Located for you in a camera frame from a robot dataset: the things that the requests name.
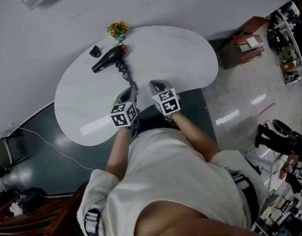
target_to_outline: shiny floor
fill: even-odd
[[[201,129],[215,139],[206,103],[200,89],[183,92],[180,95],[182,112]],[[140,118],[158,114],[155,106],[140,113]],[[39,133],[46,141],[57,146],[63,153],[92,169],[104,169],[115,136],[97,146],[82,146],[72,142],[61,131],[55,117],[54,106],[44,109],[29,120],[23,128]],[[82,168],[76,162],[61,155],[51,145],[34,133],[23,131],[24,136],[10,139],[13,157],[28,155],[30,159],[16,165],[11,173],[2,178],[4,186],[23,191],[39,187],[48,194],[75,191],[89,180],[91,170]]]
[[[266,39],[266,26],[258,33]],[[286,86],[280,68],[275,64],[275,54],[266,42],[264,49],[261,58],[233,69],[224,70],[220,62],[218,76],[211,85],[181,94],[182,109],[212,137],[214,128],[222,149],[260,155],[276,161],[278,170],[284,163],[284,157],[276,159],[278,153],[274,154],[265,146],[254,147],[257,125],[266,120],[279,119],[302,133],[302,81],[294,86]],[[114,140],[112,137],[93,147],[75,144],[62,133],[53,106],[31,119],[24,128],[38,132],[67,155],[95,169],[105,167]],[[24,131],[22,139],[16,143],[24,143],[26,148],[22,152],[31,158],[12,168],[11,174],[3,177],[3,184],[7,188],[24,190],[34,186],[55,194],[74,191],[89,179],[91,171],[62,156],[35,134]],[[266,172],[261,175],[266,184],[268,176]],[[271,190],[281,182],[278,174],[274,178]]]
[[[248,151],[269,161],[277,160],[276,170],[279,170],[285,156],[276,159],[279,153],[274,155],[263,145],[254,147],[257,125],[278,119],[302,134],[302,80],[293,86],[285,85],[275,63],[275,53],[267,44],[266,30],[267,25],[264,25],[256,32],[264,40],[265,51],[261,58],[228,70],[224,70],[219,61],[217,78],[202,91],[219,146],[241,153]],[[271,190],[281,182],[277,175]],[[267,184],[268,174],[264,172],[262,178]]]

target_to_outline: potted plant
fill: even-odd
[[[110,35],[116,40],[121,39],[128,30],[129,28],[127,24],[122,21],[113,23],[107,28],[107,32],[109,32]]]

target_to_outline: small black object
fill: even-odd
[[[93,58],[99,58],[101,54],[101,49],[98,46],[94,45],[93,49],[90,51],[90,55]]]
[[[19,201],[19,207],[24,213],[37,210],[47,200],[46,192],[40,188],[32,187],[24,191],[21,195],[23,198]]]
[[[293,174],[287,173],[285,182],[290,184],[293,193],[300,193],[302,191],[302,185],[298,181],[297,177],[294,176]]]
[[[286,45],[286,40],[282,33],[278,30],[273,30],[267,34],[269,47],[277,54],[281,53]]]

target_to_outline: cable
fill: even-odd
[[[88,167],[85,167],[84,165],[82,165],[81,163],[79,163],[76,159],[74,159],[74,158],[72,158],[72,157],[70,157],[70,156],[68,156],[68,155],[66,155],[66,154],[64,154],[64,153],[62,153],[62,152],[60,151],[60,149],[58,149],[55,145],[53,145],[53,144],[47,142],[47,141],[46,141],[43,137],[41,137],[38,133],[36,133],[36,132],[34,132],[34,131],[32,131],[32,130],[26,129],[26,128],[20,128],[20,127],[18,127],[18,128],[19,128],[19,129],[26,130],[26,131],[29,131],[29,132],[32,132],[32,133],[38,135],[44,142],[46,142],[46,143],[48,143],[49,145],[53,146],[53,147],[54,147],[55,149],[57,149],[62,155],[64,155],[64,156],[70,158],[71,160],[75,161],[77,164],[79,164],[79,165],[82,166],[83,168],[88,169],[88,170],[92,170],[92,171],[93,171],[93,169],[88,168]]]
[[[122,41],[124,41],[125,39],[126,39],[126,37],[123,36],[121,39],[118,40],[118,44],[114,45],[114,47],[115,47],[115,46],[118,46],[119,44],[124,45],[124,44],[122,43]]]
[[[137,84],[133,81],[131,78],[131,72],[129,71],[129,68],[125,61],[119,60],[115,66],[118,68],[118,71],[122,73],[122,77],[129,82],[131,87],[135,87],[136,92],[137,92]]]
[[[264,123],[266,123],[267,121],[270,123],[270,125],[271,125],[271,127],[272,127],[272,130],[273,130],[275,133],[277,133],[277,132],[275,131],[275,129],[274,129],[273,124],[272,124],[269,120],[266,120]]]

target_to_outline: black strap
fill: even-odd
[[[85,215],[84,228],[88,236],[99,236],[99,221],[101,213],[98,209],[91,209]]]
[[[249,210],[251,213],[251,224],[253,224],[257,220],[260,212],[258,197],[250,179],[245,177],[243,174],[239,174],[239,175],[240,175],[239,179],[237,179],[237,177],[235,176],[234,178],[235,183],[238,184],[242,181],[246,181],[249,185],[245,189],[241,189],[241,188],[240,189],[243,192],[244,196],[246,197]]]

